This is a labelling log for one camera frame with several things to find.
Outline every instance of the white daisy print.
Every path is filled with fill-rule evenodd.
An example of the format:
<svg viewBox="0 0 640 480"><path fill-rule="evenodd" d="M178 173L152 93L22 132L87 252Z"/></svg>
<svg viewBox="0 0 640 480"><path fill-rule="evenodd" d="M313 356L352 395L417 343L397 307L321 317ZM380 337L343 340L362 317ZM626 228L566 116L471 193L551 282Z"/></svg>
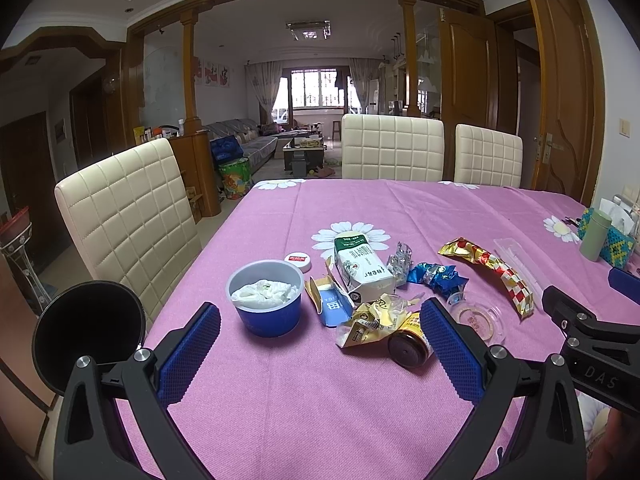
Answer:
<svg viewBox="0 0 640 480"><path fill-rule="evenodd" d="M438 184L453 184L454 186L466 187L467 189L478 189L480 187L476 184L464 184L463 182L452 182L450 180L441 180Z"/></svg>
<svg viewBox="0 0 640 480"><path fill-rule="evenodd" d="M258 189L286 189L287 187L297 186L300 182L304 182L304 178L279 178L276 180L261 180L255 185Z"/></svg>
<svg viewBox="0 0 640 480"><path fill-rule="evenodd" d="M576 243L580 240L578 235L569 229L568 225L564 224L555 216L545 218L545 229L553 233L556 238L560 238L563 242Z"/></svg>
<svg viewBox="0 0 640 480"><path fill-rule="evenodd" d="M365 224L364 222L337 222L331 224L331 229L320 229L318 234L311 237L312 240L318 242L313 246L314 249L324 251L320 256L323 260L334 255L334 240L340 233L353 232L361 234L367 239L370 247L374 251L385 251L389 248L387 244L382 242L389 240L390 235L386 234L382 229L374 229L373 224Z"/></svg>

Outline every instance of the red and yellow wrapper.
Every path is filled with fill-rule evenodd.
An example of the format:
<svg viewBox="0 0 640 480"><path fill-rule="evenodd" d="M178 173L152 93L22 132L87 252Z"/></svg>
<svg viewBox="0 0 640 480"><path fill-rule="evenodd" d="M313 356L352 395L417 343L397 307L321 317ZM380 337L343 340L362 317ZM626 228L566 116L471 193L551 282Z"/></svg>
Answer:
<svg viewBox="0 0 640 480"><path fill-rule="evenodd" d="M438 254L443 256L458 256L472 264L484 265L493 270L507 288L511 300L515 305L520 319L525 319L533 314L533 295L522 281L518 273L508 266L500 258L485 251L482 247L471 243L464 238L458 238L444 245Z"/></svg>

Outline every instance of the white tissue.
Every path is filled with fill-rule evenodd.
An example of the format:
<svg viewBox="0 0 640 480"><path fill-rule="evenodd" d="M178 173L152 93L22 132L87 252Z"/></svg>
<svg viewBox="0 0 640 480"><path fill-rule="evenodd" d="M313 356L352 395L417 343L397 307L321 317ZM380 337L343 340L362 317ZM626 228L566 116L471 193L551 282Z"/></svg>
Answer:
<svg viewBox="0 0 640 480"><path fill-rule="evenodd" d="M273 308L289 303L297 295L298 288L289 283L260 280L236 290L231 302L247 308Z"/></svg>
<svg viewBox="0 0 640 480"><path fill-rule="evenodd" d="M611 200L601 199L600 210L611 217L611 225L622 232L623 235L628 235L631 229L634 228L634 221L628 213L622 206L614 204Z"/></svg>

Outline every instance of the gray sofa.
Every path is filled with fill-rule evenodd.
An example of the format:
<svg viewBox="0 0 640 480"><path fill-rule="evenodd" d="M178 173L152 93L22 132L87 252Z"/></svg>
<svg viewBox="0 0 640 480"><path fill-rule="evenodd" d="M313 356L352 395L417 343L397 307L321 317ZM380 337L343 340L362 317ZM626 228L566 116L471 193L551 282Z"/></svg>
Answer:
<svg viewBox="0 0 640 480"><path fill-rule="evenodd" d="M255 173L267 161L276 149L278 137L258 134L258 124L251 119L232 119L219 123L206 124L209 140L229 135L236 136L242 146L244 156L249 159L251 173Z"/></svg>

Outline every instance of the trash bin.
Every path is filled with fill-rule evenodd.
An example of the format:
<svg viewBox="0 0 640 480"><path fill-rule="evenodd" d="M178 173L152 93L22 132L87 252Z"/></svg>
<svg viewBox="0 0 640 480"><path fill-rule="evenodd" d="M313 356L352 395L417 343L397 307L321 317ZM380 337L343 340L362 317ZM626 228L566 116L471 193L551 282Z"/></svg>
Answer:
<svg viewBox="0 0 640 480"><path fill-rule="evenodd" d="M254 181L251 178L248 158L238 158L232 162L220 164L219 169L227 198L237 200L249 193Z"/></svg>
<svg viewBox="0 0 640 480"><path fill-rule="evenodd" d="M126 361L145 336L142 304L115 282L85 282L44 310L33 335L33 363L42 381L64 395L78 358L98 365Z"/></svg>

